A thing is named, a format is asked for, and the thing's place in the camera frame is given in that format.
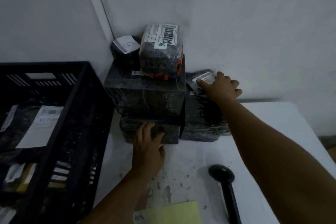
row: table top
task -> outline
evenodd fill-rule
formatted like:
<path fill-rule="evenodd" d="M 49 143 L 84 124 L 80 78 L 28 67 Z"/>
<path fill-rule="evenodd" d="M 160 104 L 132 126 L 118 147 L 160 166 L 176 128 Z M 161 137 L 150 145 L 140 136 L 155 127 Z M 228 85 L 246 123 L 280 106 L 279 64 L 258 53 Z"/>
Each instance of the table top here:
<path fill-rule="evenodd" d="M 291 138 L 311 153 L 336 178 L 336 165 L 313 130 L 291 102 L 243 103 L 262 121 Z M 119 129 L 115 112 L 99 177 L 95 205 L 131 169 L 132 145 Z M 198 201 L 204 223 L 229 223 L 219 183 L 208 175 L 213 164 L 229 167 L 242 223 L 279 223 L 257 183 L 244 165 L 232 136 L 221 136 L 212 143 L 181 140 L 166 145 L 165 163 L 143 193 L 138 209 L 154 208 L 186 201 Z"/>

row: yellow envelope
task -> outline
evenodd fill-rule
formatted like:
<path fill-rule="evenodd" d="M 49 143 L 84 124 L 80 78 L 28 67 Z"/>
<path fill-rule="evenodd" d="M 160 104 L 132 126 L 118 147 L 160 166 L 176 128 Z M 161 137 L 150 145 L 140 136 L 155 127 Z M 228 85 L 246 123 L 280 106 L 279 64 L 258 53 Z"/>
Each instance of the yellow envelope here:
<path fill-rule="evenodd" d="M 202 224 L 197 201 L 134 212 L 135 224 Z"/>

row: barcode scanner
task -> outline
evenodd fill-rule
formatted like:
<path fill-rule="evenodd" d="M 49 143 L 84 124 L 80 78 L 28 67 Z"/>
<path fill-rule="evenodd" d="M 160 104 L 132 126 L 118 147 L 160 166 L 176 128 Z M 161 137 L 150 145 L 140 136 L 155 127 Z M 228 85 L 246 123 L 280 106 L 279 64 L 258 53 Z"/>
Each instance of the barcode scanner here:
<path fill-rule="evenodd" d="M 241 224 L 232 182 L 235 179 L 233 172 L 222 165 L 213 165 L 209 168 L 210 176 L 222 185 L 224 200 L 229 214 L 230 224 Z"/>

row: wall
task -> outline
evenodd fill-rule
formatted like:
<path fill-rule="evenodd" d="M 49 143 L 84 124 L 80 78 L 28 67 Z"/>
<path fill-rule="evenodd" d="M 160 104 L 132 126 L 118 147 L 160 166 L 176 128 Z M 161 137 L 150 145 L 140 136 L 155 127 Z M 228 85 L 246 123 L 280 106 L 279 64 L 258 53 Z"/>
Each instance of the wall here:
<path fill-rule="evenodd" d="M 188 71 L 224 71 L 240 81 L 243 98 L 292 101 L 317 135 L 336 134 L 336 0 L 103 4 L 115 37 L 141 35 L 154 22 L 178 23 Z"/>
<path fill-rule="evenodd" d="M 91 0 L 0 0 L 0 62 L 112 62 Z"/>

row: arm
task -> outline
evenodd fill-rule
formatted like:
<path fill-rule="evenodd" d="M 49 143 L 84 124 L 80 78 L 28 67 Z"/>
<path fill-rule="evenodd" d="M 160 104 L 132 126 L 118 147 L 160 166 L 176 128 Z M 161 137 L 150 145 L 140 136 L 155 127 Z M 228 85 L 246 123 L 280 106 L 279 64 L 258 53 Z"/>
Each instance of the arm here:
<path fill-rule="evenodd" d="M 334 223 L 336 180 L 307 151 L 236 101 L 238 81 L 197 82 L 218 104 L 247 169 L 282 224 Z"/>
<path fill-rule="evenodd" d="M 161 169 L 165 150 L 160 147 L 164 133 L 151 138 L 154 123 L 144 123 L 133 141 L 132 169 L 92 210 L 83 224 L 129 223 L 133 209 L 150 179 Z"/>

